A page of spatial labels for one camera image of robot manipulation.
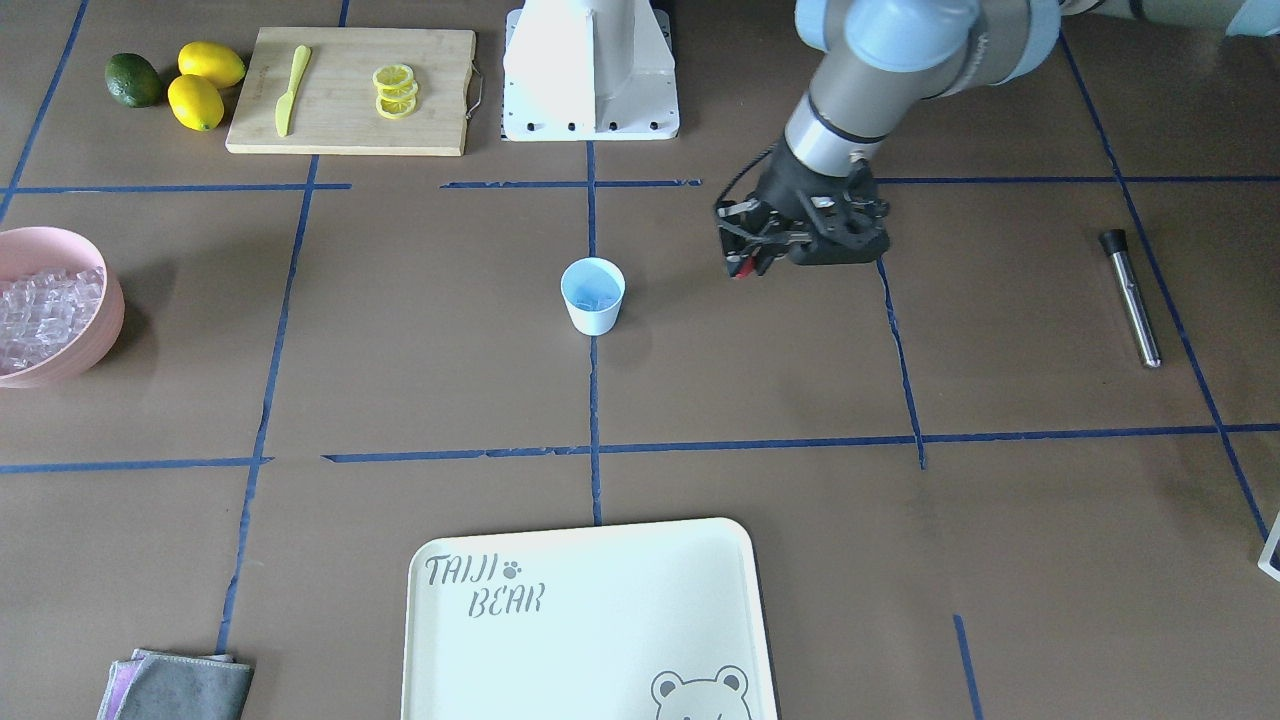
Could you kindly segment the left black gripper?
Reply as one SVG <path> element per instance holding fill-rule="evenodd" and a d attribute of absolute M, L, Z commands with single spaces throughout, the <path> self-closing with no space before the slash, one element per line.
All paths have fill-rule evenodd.
<path fill-rule="evenodd" d="M 753 274 L 764 275 L 788 251 L 881 250 L 881 196 L 865 159 L 854 161 L 845 176 L 826 176 L 783 145 L 771 155 L 754 197 L 716 205 L 730 278 L 750 256 L 756 259 Z"/>

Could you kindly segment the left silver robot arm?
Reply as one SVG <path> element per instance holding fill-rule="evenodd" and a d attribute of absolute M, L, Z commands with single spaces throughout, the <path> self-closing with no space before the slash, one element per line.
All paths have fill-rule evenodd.
<path fill-rule="evenodd" d="M 1275 1 L 799 1 L 797 35 L 824 56 L 782 136 L 758 156 L 754 191 L 716 201 L 727 274 L 763 275 L 781 258 L 878 260 L 891 243 L 890 208 L 870 160 L 910 108 L 1030 73 L 1062 19 L 1089 13 L 1228 36 L 1275 36 L 1279 24 Z"/>

